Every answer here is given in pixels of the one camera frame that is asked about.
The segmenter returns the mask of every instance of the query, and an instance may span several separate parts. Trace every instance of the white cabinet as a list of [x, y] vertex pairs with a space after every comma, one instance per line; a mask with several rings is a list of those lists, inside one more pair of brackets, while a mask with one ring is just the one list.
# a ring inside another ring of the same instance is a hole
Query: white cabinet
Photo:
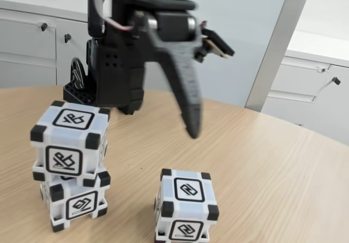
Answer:
[[[349, 68], [332, 65], [329, 71], [315, 99], [314, 113], [304, 126], [349, 145]], [[332, 82], [333, 77], [338, 77], [341, 84]]]
[[0, 10], [0, 88], [56, 84], [56, 26], [51, 21]]
[[64, 85], [74, 57], [87, 70], [85, 22], [0, 9], [0, 28], [0, 88]]
[[323, 88], [330, 64], [284, 57], [262, 113], [306, 125]]
[[[87, 73], [86, 42], [90, 39], [87, 23], [57, 19], [57, 85], [65, 85], [70, 81], [71, 60], [80, 58]], [[69, 34], [71, 39], [65, 43], [64, 36]]]
[[348, 95], [349, 68], [285, 57], [262, 112], [349, 145]]

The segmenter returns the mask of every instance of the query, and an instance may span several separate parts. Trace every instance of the wire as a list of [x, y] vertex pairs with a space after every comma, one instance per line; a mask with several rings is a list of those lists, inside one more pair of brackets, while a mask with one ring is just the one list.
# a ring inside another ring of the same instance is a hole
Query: wire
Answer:
[[114, 28], [119, 29], [120, 31], [128, 32], [133, 29], [133, 26], [123, 26], [115, 20], [105, 17], [103, 13], [103, 2], [104, 0], [94, 0], [94, 5], [97, 11], [97, 14], [107, 23], [109, 23]]

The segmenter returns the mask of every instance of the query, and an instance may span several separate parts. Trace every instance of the cube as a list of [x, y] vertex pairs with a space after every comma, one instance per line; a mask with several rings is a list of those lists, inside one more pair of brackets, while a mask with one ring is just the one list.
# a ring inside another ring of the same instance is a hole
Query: cube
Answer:
[[106, 147], [110, 110], [54, 101], [31, 130], [37, 148], [33, 177], [52, 181], [55, 175], [94, 187]]
[[219, 210], [209, 173], [163, 169], [155, 198], [155, 243], [208, 243]]
[[77, 179], [55, 176], [40, 184], [41, 197], [50, 209], [54, 232], [70, 227], [70, 221], [90, 214], [96, 218], [107, 213], [105, 190], [110, 188], [110, 176], [103, 163], [98, 168], [94, 187], [81, 187]]

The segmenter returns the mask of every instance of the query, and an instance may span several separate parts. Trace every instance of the stacked cubes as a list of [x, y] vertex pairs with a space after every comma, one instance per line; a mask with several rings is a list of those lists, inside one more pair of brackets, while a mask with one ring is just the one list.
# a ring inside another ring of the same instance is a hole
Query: stacked cubes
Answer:
[[105, 215], [110, 176], [103, 164], [110, 110], [54, 101], [31, 130], [34, 180], [49, 206], [54, 232], [91, 214]]

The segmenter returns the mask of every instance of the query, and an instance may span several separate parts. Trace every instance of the wooden table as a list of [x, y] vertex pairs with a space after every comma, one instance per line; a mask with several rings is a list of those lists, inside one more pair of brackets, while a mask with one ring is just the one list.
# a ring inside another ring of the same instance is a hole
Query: wooden table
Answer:
[[53, 233], [32, 178], [29, 131], [62, 87], [0, 90], [0, 242], [153, 242], [162, 168], [210, 172], [214, 243], [349, 242], [349, 147], [290, 123], [206, 101], [203, 131], [184, 131], [171, 94], [147, 91], [134, 116], [112, 111], [108, 213]]

